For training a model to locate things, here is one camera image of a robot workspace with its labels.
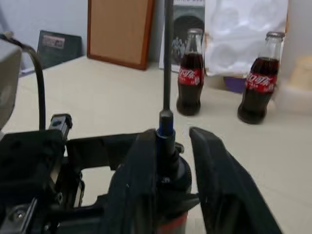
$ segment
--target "bottle cap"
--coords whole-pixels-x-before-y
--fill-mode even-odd
[[[203,34],[203,30],[200,29],[200,28],[190,28],[188,31],[187,31],[188,34]]]
[[[285,33],[283,32],[268,32],[267,33],[268,38],[280,38],[283,39],[285,37]]]

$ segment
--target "cola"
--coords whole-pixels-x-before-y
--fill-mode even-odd
[[[280,32],[267,34],[265,48],[254,61],[246,78],[243,100],[237,112],[239,119],[245,123],[259,124],[266,116],[267,106],[276,86],[284,36]]]
[[[201,52],[201,29],[188,31],[188,42],[178,75],[179,97],[177,110],[185,116],[196,115],[200,110],[200,95],[204,84],[204,62]]]

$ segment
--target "purple object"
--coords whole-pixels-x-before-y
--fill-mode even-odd
[[[224,77],[224,82],[228,90],[234,93],[243,93],[245,89],[245,78]]]

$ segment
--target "gray device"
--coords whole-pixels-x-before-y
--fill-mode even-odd
[[[0,131],[14,109],[21,54],[20,47],[0,39]]]

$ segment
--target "white table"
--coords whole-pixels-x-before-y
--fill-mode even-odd
[[[132,133],[157,128],[162,108],[163,72],[154,64],[147,71],[79,58],[44,71],[47,126],[52,114],[70,113],[69,138]],[[203,88],[201,112],[183,117],[176,111],[176,74],[172,77],[171,107],[176,140],[184,144],[183,157],[193,173],[189,126],[221,137],[232,155],[251,173],[284,233],[311,233],[312,117],[279,113],[270,104],[262,125],[242,123],[236,117],[241,95]],[[21,78],[14,113],[4,132],[36,130],[39,125],[34,75]],[[113,172],[108,168],[83,172],[83,204],[92,204],[107,192]],[[187,233],[204,233],[200,207],[190,211]]]

